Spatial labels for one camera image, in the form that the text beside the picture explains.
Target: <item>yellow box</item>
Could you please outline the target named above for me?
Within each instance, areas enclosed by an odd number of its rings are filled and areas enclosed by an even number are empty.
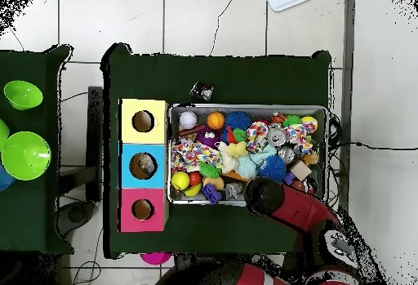
[[[167,103],[164,100],[121,99],[122,142],[129,144],[164,145],[167,137]],[[134,116],[145,111],[153,119],[147,132],[134,128]]]

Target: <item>box hole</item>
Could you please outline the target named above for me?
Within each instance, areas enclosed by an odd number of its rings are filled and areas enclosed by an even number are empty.
[[[147,199],[132,204],[132,214],[137,220],[148,220],[153,215],[153,204]]]
[[[138,153],[132,157],[129,171],[138,180],[149,180],[157,171],[157,162],[149,153]]]
[[[138,132],[149,132],[153,130],[153,114],[147,110],[137,112],[132,117],[132,126]]]

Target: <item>pink box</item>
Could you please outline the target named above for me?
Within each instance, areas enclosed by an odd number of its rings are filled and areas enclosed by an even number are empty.
[[[148,220],[138,220],[132,214],[132,205],[141,199],[153,205],[153,215]],[[121,232],[163,231],[167,218],[164,189],[122,189]]]

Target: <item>white ball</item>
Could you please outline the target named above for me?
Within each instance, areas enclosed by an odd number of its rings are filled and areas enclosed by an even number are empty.
[[[180,115],[180,125],[184,129],[191,129],[198,123],[198,117],[193,112],[183,112]]]

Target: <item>metal tray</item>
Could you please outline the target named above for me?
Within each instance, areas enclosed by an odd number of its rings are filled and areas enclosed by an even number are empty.
[[[167,110],[168,127],[171,131],[171,139],[168,141],[168,163],[171,162],[171,144],[178,140],[179,135],[179,115],[184,111],[193,111],[198,116],[198,124],[205,124],[207,115],[214,111],[228,114],[233,111],[243,111],[251,115],[255,121],[260,118],[270,118],[274,112],[282,114],[295,114],[298,116],[312,116],[318,120],[318,129],[312,134],[313,140],[318,143],[319,162],[317,165],[310,166],[312,173],[309,175],[318,182],[318,192],[316,196],[321,200],[327,199],[327,178],[328,178],[328,110],[322,106],[312,105],[222,105],[222,104],[195,104],[195,105],[170,105]],[[228,177],[223,177],[225,183],[228,183]],[[171,169],[168,169],[167,198],[172,203],[181,204],[210,204],[202,192],[196,196],[187,197],[176,194],[171,184]],[[237,200],[219,201],[218,204],[245,206],[243,194],[238,195]]]

